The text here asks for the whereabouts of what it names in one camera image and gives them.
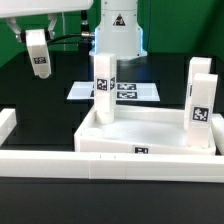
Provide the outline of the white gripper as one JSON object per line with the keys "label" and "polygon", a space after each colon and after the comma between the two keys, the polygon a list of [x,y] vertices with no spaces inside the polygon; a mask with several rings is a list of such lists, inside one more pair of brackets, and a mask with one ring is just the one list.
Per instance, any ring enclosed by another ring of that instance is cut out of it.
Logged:
{"label": "white gripper", "polygon": [[0,0],[0,18],[7,18],[6,23],[15,33],[20,43],[26,42],[26,31],[22,30],[14,17],[49,14],[47,39],[54,37],[57,15],[51,13],[88,10],[94,0]]}

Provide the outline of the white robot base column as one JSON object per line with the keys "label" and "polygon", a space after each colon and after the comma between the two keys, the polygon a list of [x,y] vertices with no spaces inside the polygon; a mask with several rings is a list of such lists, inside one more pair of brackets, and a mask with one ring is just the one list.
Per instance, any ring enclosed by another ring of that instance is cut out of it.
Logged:
{"label": "white robot base column", "polygon": [[101,0],[101,21],[95,28],[95,45],[90,51],[112,53],[118,60],[145,57],[143,30],[137,22],[138,0]]}

